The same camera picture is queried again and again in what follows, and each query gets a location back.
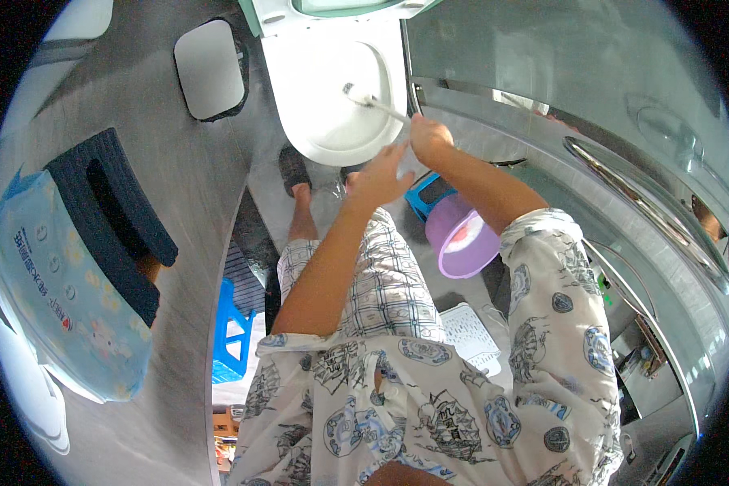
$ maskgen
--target person's foot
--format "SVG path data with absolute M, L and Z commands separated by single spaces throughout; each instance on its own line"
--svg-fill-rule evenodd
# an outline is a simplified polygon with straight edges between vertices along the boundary
M 305 169 L 305 160 L 297 149 L 291 145 L 281 149 L 281 153 L 278 154 L 278 169 L 281 170 L 283 189 L 286 190 L 289 197 L 294 198 L 296 194 L 304 194 L 306 189 L 301 189 L 300 186 L 306 186 L 308 196 L 310 196 L 311 178 L 308 176 L 308 170 Z
M 311 185 L 307 182 L 301 182 L 292 186 L 292 195 L 296 200 L 311 199 Z
M 343 186 L 346 188 L 346 194 L 351 194 L 351 189 L 354 187 L 359 172 L 365 168 L 367 162 L 362 162 L 355 166 L 340 167 L 340 179 L 343 180 Z
M 351 194 L 351 190 L 354 189 L 354 185 L 357 183 L 357 179 L 359 179 L 360 172 L 351 172 L 346 176 L 346 180 L 343 183 L 343 185 L 346 187 L 346 194 Z

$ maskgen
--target plaid pajama pants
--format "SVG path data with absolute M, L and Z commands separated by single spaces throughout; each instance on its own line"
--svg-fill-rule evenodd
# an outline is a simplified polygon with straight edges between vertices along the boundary
M 278 261 L 282 302 L 320 244 L 318 239 L 296 239 L 283 250 Z M 416 258 L 383 208 L 375 211 L 364 231 L 337 332 L 345 337 L 446 338 Z

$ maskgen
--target person's hand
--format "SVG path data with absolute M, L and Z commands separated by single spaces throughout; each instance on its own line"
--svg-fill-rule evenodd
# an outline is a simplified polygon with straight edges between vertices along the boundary
M 349 199 L 356 205 L 374 210 L 405 194 L 413 183 L 413 171 L 397 180 L 397 167 L 408 142 L 387 145 L 359 172 L 353 184 Z
M 453 149 L 454 139 L 444 124 L 416 113 L 410 119 L 410 145 L 418 161 L 431 169 L 433 157 L 444 149 Z

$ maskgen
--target pajamas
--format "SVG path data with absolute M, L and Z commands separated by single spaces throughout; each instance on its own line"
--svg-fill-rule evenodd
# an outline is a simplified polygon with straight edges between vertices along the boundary
M 318 239 L 291 241 L 278 261 L 281 302 L 319 247 Z M 427 284 L 405 239 L 383 208 L 364 231 L 354 282 L 338 330 L 343 337 L 396 335 L 430 341 L 446 338 Z
M 363 484 L 395 460 L 450 484 L 606 484 L 622 460 L 620 409 L 581 237 L 557 209 L 524 215 L 501 235 L 512 396 L 453 346 L 420 339 L 412 322 L 370 336 L 347 311 L 328 339 L 262 339 L 228 483 Z

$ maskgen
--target toilet brush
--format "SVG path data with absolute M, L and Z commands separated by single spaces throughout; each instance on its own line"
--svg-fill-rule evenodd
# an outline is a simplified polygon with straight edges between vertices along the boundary
M 405 115 L 399 113 L 397 110 L 394 110 L 391 107 L 388 107 L 387 105 L 378 102 L 373 95 L 363 92 L 362 90 L 359 90 L 354 86 L 354 83 L 346 83 L 343 86 L 343 94 L 348 97 L 349 100 L 357 103 L 358 105 L 365 107 L 365 108 L 376 108 L 386 114 L 388 114 L 390 117 L 394 117 L 400 122 L 403 122 L 404 124 L 410 124 L 410 118 L 406 117 Z

